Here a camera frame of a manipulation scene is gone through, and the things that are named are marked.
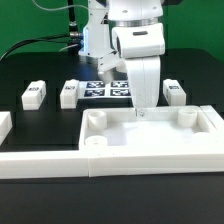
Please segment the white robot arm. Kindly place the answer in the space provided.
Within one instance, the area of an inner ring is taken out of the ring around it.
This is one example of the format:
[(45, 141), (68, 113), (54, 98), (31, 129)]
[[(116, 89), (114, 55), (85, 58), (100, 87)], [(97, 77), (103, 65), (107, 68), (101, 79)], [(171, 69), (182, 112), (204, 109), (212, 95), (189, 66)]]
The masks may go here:
[(98, 64), (106, 84), (113, 70), (127, 75), (136, 115), (143, 117), (157, 106), (160, 56), (165, 53), (162, 4), (165, 0), (89, 0), (88, 22), (83, 30), (85, 61)]

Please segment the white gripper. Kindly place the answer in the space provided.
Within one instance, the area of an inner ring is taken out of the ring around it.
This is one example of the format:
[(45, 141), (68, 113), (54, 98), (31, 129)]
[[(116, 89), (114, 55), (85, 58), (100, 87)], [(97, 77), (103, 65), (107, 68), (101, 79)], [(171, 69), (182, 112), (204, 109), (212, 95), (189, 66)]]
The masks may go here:
[(132, 103), (137, 117), (144, 117), (143, 108), (155, 107), (159, 99), (160, 57), (125, 60)]

